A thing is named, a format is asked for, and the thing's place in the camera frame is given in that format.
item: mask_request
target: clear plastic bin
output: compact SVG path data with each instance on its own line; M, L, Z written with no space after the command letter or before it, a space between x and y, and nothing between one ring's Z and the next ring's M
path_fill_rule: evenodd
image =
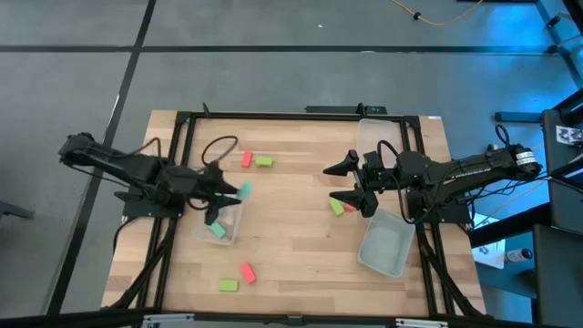
M402 146L401 134L398 125L388 120L363 118L358 121L358 139L356 152L360 157L358 165L364 164L363 155L367 152L376 151L376 144L380 140L390 142L399 151ZM396 158L389 148L381 147L383 164L386 168L392 168L396 164Z
M217 237L210 227L204 224L204 219L199 220L199 224L194 232L194 237L198 241L207 241L220 245L231 245L237 239L237 232L239 231L240 219L243 213L243 203L238 205L231 205L219 210L219 217L215 220L222 229L225 230L225 235L221 238Z
M408 224L400 215L378 209L369 219L358 262L391 277L403 274L415 226Z

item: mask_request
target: green block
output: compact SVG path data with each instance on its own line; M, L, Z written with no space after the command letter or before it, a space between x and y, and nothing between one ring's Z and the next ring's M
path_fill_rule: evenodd
M239 282L223 280L219 282L219 291L236 292L239 289Z
M244 200L251 195L251 190L253 189L253 184L248 181L243 182L243 185L240 186L239 191L237 192L237 199Z
M214 234L215 234L215 236L217 236L217 237L219 237L219 238L222 238L222 236L224 236L224 235L225 235L225 233L227 233L227 232L226 232L226 231L225 231L225 230L224 230L224 229L223 229L223 228L220 226L220 224L219 224L218 222L216 222L216 221L215 221L215 222L213 222L213 223L210 225L210 230L212 231L212 233L214 233Z
M342 213L344 213L343 205L336 199L330 198L330 207L334 213L336 213L336 216L340 216Z
M272 167L273 166L273 158L268 158L268 157L257 157L255 158L255 165L258 168L261 167Z

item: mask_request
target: concrete floor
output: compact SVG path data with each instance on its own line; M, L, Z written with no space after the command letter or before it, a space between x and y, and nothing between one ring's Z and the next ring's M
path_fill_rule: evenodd
M146 4L0 0L0 45L132 45ZM435 21L471 6L406 4ZM564 10L559 0L543 4L551 15ZM548 46L552 39L544 23L533 5L484 4L456 25L432 27L384 0L160 0L146 45ZM573 26L566 22L559 32L568 37ZM103 135L128 58L0 54L0 199L36 211L34 220L0 220L0 317L42 311L87 182L58 164L56 153L68 134ZM452 156L460 158L498 142L494 112L540 111L575 90L560 56L144 54L114 146L139 146L153 109L199 110L205 101L213 111L302 111L307 105L364 102L384 105L391 114L442 116ZM539 126L507 127L513 142L535 146L542 141ZM535 152L544 158L542 147ZM100 305L122 209L115 190L115 185L101 185L64 312ZM487 198L477 209L488 214L506 200ZM496 216L505 218L544 201L547 191L540 188ZM484 292L486 308L495 317L528 320L526 299Z

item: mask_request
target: wooden table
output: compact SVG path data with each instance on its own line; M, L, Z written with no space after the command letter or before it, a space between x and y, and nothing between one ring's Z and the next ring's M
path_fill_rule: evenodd
M145 140L159 137L167 154L175 111L153 111ZM450 160L442 121L420 117L426 154ZM356 122L197 119L189 166L201 166L200 153L213 139L236 135L239 145L221 161L225 180L239 187L251 181L253 192L244 202L239 237L232 246L195 240L202 211L187 207L179 220L163 309L181 312L302 313L320 315L428 315L417 241L411 245L400 278L390 278L363 267L356 255L366 219L356 212L337 218L329 209L328 193L347 190L353 178L331 177L322 170L355 149ZM396 135L399 126L395 123ZM414 148L413 131L409 133ZM216 144L207 159L218 156L230 140ZM403 149L399 140L397 151ZM243 151L274 157L272 168L240 166ZM154 154L154 149L146 149ZM399 212L394 191L379 198L379 208ZM148 248L152 219L140 218L119 235L103 305L116 301L138 275ZM442 224L447 268L461 291L481 312L484 301L469 240L453 224ZM249 262L258 280L248 285L240 265ZM157 280L152 277L152 286ZM439 279L435 294L444 311ZM220 292L221 279L240 281L238 292ZM147 304L153 303L149 289Z

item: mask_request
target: red block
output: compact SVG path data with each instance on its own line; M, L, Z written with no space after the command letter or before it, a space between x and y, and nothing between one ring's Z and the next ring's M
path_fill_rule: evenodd
M240 270L243 273L243 278L245 278L247 283L253 283L257 279L257 277L255 277L255 273L253 272L253 269L251 268L250 264L243 263L240 266Z
M243 160L241 161L240 165L243 168L248 168L251 165L251 157L253 157L253 153L250 151L245 151L245 153L243 153Z

